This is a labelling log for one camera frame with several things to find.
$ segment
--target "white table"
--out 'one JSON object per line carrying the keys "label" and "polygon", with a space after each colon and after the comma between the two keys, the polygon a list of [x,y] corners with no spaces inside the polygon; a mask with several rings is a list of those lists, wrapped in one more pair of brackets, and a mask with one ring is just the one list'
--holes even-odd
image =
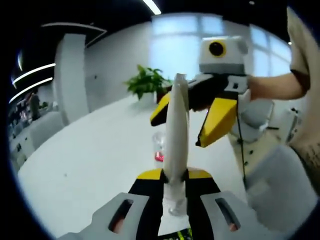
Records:
{"label": "white table", "polygon": [[[79,232],[92,214],[136,177],[155,168],[153,108],[127,97],[65,127],[42,144],[18,173],[21,189],[43,225],[55,236]],[[195,146],[205,112],[190,112],[190,167],[212,174],[222,191],[246,202],[236,157],[227,137],[207,148]]]}

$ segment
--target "ceiling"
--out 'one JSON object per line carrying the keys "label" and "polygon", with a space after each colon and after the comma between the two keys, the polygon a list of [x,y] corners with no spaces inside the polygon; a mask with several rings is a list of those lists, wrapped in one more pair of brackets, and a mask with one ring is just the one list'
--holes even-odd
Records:
{"label": "ceiling", "polygon": [[[260,26],[289,41],[286,0],[254,0],[253,5],[248,0],[153,1],[163,14],[178,12],[218,14],[225,20]],[[18,52],[22,49],[23,71],[16,63],[11,75],[13,79],[25,71],[53,63],[57,44],[63,34],[79,31],[71,28],[54,31],[52,28],[40,28],[43,24],[69,22],[91,25],[107,30],[107,33],[100,37],[102,39],[121,29],[150,21],[153,15],[142,0],[55,0],[46,1],[46,6],[39,4],[39,1],[34,0],[24,1],[15,6],[14,34],[17,39],[15,58],[17,59]]]}

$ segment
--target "yellow camera ring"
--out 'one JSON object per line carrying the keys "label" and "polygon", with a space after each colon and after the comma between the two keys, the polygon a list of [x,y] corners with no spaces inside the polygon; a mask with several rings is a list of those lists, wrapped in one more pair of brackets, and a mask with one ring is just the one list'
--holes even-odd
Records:
{"label": "yellow camera ring", "polygon": [[209,45],[209,52],[216,58],[222,58],[226,55],[227,48],[226,48],[226,45],[223,41],[214,40]]}

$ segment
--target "potted plant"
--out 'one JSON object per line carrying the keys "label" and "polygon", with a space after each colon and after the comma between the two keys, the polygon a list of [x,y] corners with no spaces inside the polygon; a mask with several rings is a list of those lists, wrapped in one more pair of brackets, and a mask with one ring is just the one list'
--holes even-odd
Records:
{"label": "potted plant", "polygon": [[127,85],[128,92],[137,95],[138,100],[141,100],[145,94],[152,95],[152,98],[156,94],[158,102],[168,92],[168,86],[171,85],[172,81],[162,77],[160,69],[143,67],[138,64],[137,70],[138,74],[136,76],[124,82]]}

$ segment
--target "white chair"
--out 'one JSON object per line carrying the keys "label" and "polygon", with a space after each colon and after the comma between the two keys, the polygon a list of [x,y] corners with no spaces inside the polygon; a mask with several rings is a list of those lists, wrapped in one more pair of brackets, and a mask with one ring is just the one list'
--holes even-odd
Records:
{"label": "white chair", "polygon": [[317,203],[301,160],[294,150],[278,145],[247,176],[248,204],[272,231],[291,236]]}
{"label": "white chair", "polygon": [[64,128],[60,112],[51,111],[30,125],[30,139],[34,150]]}
{"label": "white chair", "polygon": [[[272,100],[257,99],[251,102],[240,114],[240,130],[244,142],[253,143],[264,134],[269,125],[273,107]],[[240,138],[238,121],[235,122],[230,133]]]}

